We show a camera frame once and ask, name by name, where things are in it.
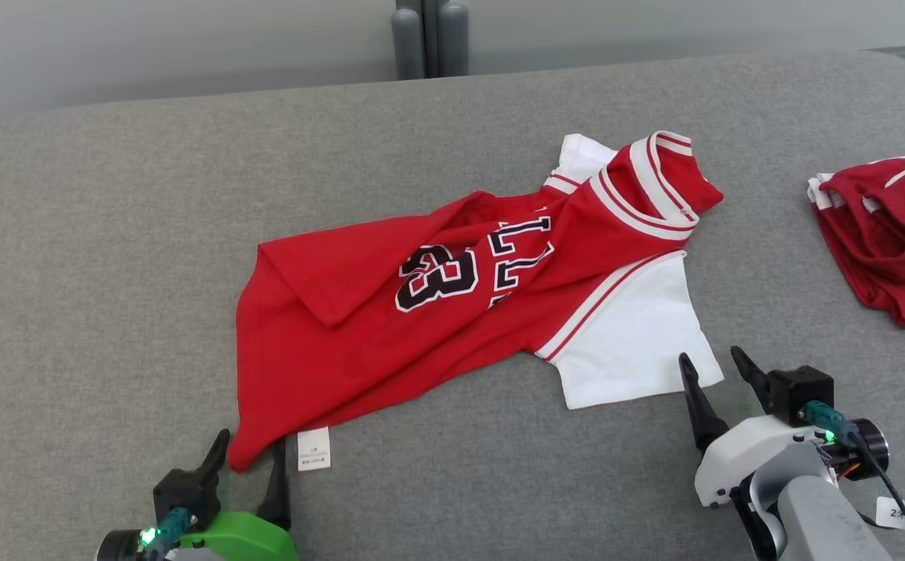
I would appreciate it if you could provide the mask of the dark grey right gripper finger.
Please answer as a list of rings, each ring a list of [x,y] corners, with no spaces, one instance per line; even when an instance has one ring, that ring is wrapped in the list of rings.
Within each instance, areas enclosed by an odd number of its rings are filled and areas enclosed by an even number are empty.
[[[681,386],[686,397],[688,419],[695,447],[705,454],[709,446],[729,430],[729,425],[716,412],[699,385],[699,374],[688,354],[679,355]]]
[[[767,374],[760,369],[741,347],[734,345],[730,349],[731,358],[737,366],[741,378],[754,390],[756,399],[765,413],[772,412],[772,394],[770,393]]]

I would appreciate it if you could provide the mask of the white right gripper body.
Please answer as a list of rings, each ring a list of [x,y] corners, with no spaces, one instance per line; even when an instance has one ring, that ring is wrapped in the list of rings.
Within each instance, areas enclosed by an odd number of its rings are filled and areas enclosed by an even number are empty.
[[[837,485],[876,477],[854,445],[818,426],[791,427],[772,415],[747,418],[717,437],[703,454],[694,486],[703,506],[728,504],[731,490],[769,506],[792,479],[819,477]]]

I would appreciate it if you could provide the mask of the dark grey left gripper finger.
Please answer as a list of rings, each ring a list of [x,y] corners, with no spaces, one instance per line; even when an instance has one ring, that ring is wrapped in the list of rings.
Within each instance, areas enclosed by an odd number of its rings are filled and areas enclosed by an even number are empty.
[[[195,470],[199,476],[199,484],[201,487],[209,488],[217,486],[219,480],[219,472],[224,468],[228,447],[231,444],[231,431],[222,429],[218,432],[217,437],[211,444],[210,450],[207,451],[206,458],[201,461],[199,467]]]
[[[279,438],[269,448],[272,468],[265,496],[258,505],[256,516],[288,532],[292,519],[287,472],[287,439]]]

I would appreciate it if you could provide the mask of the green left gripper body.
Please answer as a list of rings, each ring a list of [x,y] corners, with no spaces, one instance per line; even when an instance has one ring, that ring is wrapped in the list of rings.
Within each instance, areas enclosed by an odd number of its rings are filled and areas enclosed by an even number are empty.
[[[174,509],[157,524],[107,533],[97,560],[299,560],[288,532],[254,514],[217,514],[206,529],[196,516]]]

